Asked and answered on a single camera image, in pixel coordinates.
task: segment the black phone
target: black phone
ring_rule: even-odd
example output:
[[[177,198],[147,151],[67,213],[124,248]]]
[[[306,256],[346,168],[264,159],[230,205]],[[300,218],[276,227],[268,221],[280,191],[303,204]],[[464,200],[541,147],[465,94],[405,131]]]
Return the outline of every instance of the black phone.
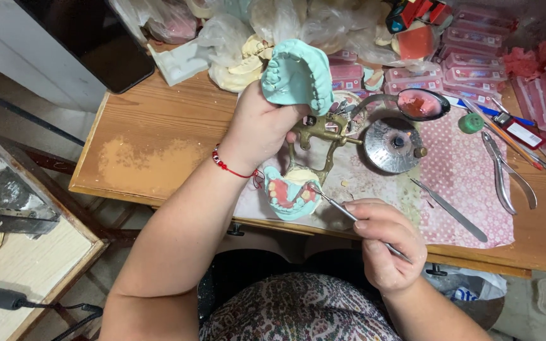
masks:
[[[15,0],[113,93],[155,71],[106,0]]]

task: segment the pink polka dot cloth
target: pink polka dot cloth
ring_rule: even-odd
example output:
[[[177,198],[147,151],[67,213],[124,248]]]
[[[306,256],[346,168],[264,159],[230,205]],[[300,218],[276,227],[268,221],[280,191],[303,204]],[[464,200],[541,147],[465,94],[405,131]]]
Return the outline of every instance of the pink polka dot cloth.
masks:
[[[418,203],[419,229],[428,244],[481,249],[511,244],[515,241],[513,218],[496,195],[494,163],[483,145],[481,132],[468,135],[460,131],[458,120],[465,114],[466,110],[452,107],[445,117],[421,123],[421,139],[429,153],[421,160],[420,181],[480,228],[488,236],[488,242],[477,240],[424,190]],[[506,157],[507,145],[496,135],[490,135]],[[503,174],[510,193],[509,176]]]

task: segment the pliers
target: pliers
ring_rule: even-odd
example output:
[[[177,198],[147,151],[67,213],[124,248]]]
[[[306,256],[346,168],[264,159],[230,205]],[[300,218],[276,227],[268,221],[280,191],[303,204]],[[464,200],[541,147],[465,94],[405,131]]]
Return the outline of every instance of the pliers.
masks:
[[[517,214],[517,211],[515,211],[515,208],[511,204],[511,199],[509,198],[509,195],[505,190],[505,183],[502,177],[502,171],[504,169],[507,173],[509,173],[513,180],[515,180],[520,185],[520,187],[526,194],[530,209],[535,209],[536,195],[535,191],[532,190],[532,187],[530,187],[526,180],[524,180],[524,178],[522,178],[515,170],[513,170],[513,168],[511,168],[509,164],[502,158],[501,150],[499,149],[494,139],[492,139],[492,136],[490,136],[490,134],[488,134],[487,132],[482,132],[482,140],[483,145],[486,146],[486,150],[494,161],[494,182],[496,184],[496,195],[498,195],[501,205],[507,210],[507,212],[513,215]]]

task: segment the dental spatula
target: dental spatula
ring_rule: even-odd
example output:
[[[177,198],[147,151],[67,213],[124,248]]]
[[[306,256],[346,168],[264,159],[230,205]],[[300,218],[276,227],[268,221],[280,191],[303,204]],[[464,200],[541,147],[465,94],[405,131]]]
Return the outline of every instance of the dental spatula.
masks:
[[[358,221],[359,220],[359,219],[357,219],[355,217],[355,215],[353,215],[349,211],[347,211],[341,204],[337,203],[333,199],[328,198],[324,193],[322,193],[319,189],[317,189],[316,185],[314,185],[313,183],[309,184],[309,188],[312,189],[315,193],[321,195],[324,199],[328,200],[330,205],[336,207],[340,212],[344,213],[351,220],[353,220],[353,221]],[[409,258],[407,258],[405,254],[401,253],[399,250],[394,248],[393,245],[391,245],[389,243],[385,243],[385,242],[383,242],[383,244],[385,244],[385,246],[387,247],[387,249],[389,249],[390,252],[394,253],[399,258],[401,258],[401,259],[407,261],[408,263],[412,264],[412,261]]]

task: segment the red string bracelet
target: red string bracelet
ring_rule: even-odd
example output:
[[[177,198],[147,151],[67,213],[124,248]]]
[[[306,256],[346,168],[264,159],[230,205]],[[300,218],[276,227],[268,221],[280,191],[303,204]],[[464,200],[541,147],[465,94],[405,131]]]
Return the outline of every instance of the red string bracelet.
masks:
[[[254,169],[254,172],[250,175],[242,175],[239,173],[236,173],[229,169],[227,165],[223,162],[223,160],[220,159],[218,156],[218,146],[220,146],[220,143],[216,145],[214,150],[212,151],[212,159],[214,160],[214,163],[216,163],[219,167],[221,167],[223,170],[231,172],[231,174],[237,175],[240,178],[249,179],[251,177],[254,177],[254,180],[252,181],[254,187],[261,188],[262,187],[262,180],[264,180],[264,174],[261,176],[261,172],[258,169]]]

